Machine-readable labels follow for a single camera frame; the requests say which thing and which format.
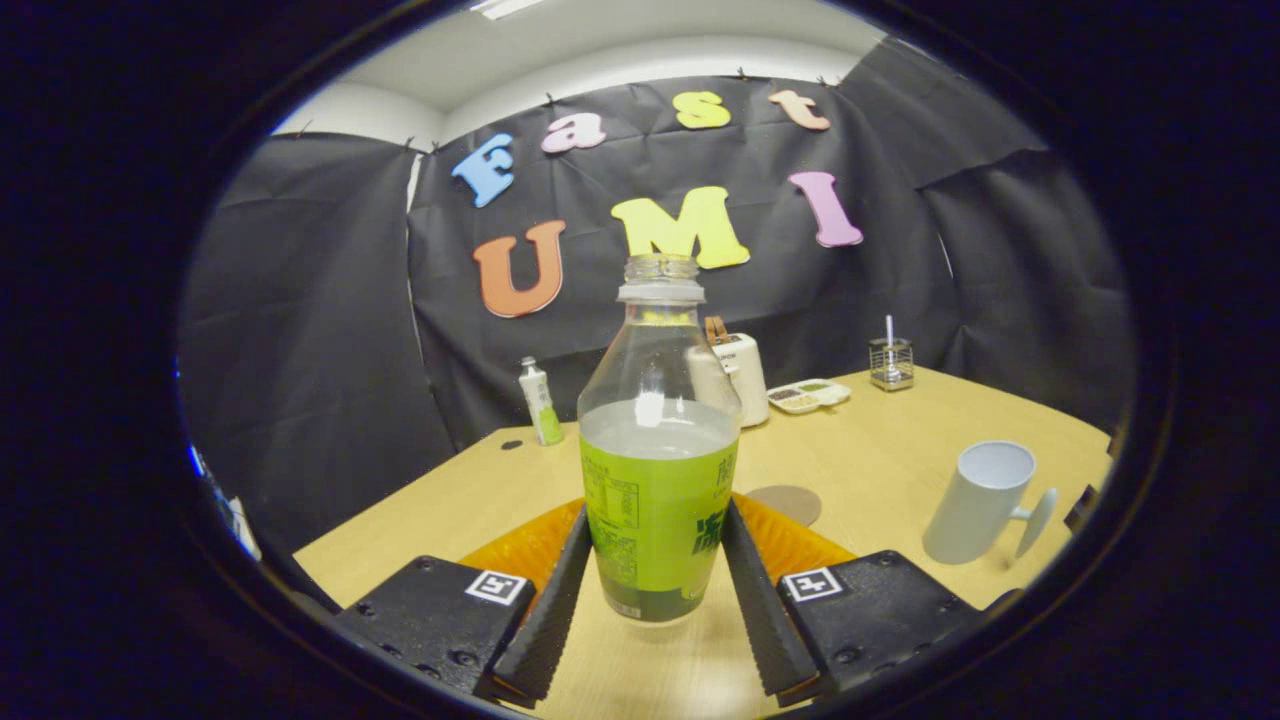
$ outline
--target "yellow letter m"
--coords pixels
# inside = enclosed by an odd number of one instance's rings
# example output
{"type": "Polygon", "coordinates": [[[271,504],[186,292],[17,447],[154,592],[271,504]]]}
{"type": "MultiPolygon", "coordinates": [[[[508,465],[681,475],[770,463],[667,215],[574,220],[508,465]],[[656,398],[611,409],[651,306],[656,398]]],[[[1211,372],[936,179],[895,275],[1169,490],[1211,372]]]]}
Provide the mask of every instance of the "yellow letter m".
{"type": "Polygon", "coordinates": [[[741,265],[751,254],[737,241],[728,222],[723,187],[695,187],[685,195],[680,219],[672,218],[648,197],[627,200],[613,206],[612,215],[622,220],[631,255],[658,252],[692,255],[698,241],[698,264],[703,268],[741,265]]]}

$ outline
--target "plastic bottle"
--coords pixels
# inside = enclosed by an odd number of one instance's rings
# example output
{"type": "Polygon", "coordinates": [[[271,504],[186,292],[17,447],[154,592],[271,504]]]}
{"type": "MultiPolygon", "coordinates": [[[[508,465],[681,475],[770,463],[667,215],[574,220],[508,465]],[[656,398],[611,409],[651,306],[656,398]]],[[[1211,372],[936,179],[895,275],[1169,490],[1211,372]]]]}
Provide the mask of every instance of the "plastic bottle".
{"type": "Polygon", "coordinates": [[[552,395],[547,389],[547,373],[538,368],[538,361],[525,357],[520,364],[525,370],[520,374],[520,389],[525,391],[525,402],[529,404],[529,418],[534,423],[534,433],[540,445],[556,445],[564,439],[564,433],[559,428],[559,418],[552,406],[552,395]]]}
{"type": "Polygon", "coordinates": [[[577,400],[600,582],[643,621],[701,603],[737,459],[741,402],[699,325],[696,274],[685,256],[630,259],[626,320],[577,400]]]}

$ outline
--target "green bottle label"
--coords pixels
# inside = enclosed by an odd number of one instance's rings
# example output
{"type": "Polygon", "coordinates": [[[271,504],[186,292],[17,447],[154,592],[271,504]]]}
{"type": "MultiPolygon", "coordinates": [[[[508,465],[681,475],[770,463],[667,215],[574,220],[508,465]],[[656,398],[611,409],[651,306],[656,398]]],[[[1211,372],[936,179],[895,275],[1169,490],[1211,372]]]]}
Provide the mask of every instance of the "green bottle label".
{"type": "Polygon", "coordinates": [[[559,418],[556,416],[554,407],[548,405],[538,414],[538,434],[541,436],[543,445],[556,445],[564,439],[564,433],[559,428],[559,418]]]}
{"type": "Polygon", "coordinates": [[[588,521],[614,610],[678,618],[701,602],[719,547],[737,439],[699,457],[646,460],[581,439],[588,521]]]}

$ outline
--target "white ceiling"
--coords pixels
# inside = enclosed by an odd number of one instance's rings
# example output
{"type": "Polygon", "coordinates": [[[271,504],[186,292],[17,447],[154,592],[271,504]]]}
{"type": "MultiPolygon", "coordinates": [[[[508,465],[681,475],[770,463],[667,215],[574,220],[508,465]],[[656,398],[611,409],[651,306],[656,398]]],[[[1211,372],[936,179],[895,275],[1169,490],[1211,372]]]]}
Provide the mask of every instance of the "white ceiling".
{"type": "Polygon", "coordinates": [[[791,40],[858,56],[883,36],[818,0],[544,0],[500,20],[461,10],[342,79],[413,97],[447,114],[548,65],[622,45],[703,35],[791,40]]]}

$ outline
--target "orange letter u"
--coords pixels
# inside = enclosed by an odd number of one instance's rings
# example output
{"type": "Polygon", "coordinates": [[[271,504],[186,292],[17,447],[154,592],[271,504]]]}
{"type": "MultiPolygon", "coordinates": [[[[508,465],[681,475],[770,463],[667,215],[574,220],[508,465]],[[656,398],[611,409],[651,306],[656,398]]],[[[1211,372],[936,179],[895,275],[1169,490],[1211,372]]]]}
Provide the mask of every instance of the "orange letter u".
{"type": "Polygon", "coordinates": [[[550,220],[525,233],[538,251],[538,283],[529,290],[516,290],[511,283],[515,237],[499,237],[476,247],[471,256],[480,264],[480,297],[490,313],[499,318],[518,318],[536,313],[556,300],[564,282],[559,255],[559,233],[563,229],[564,220],[550,220]]]}

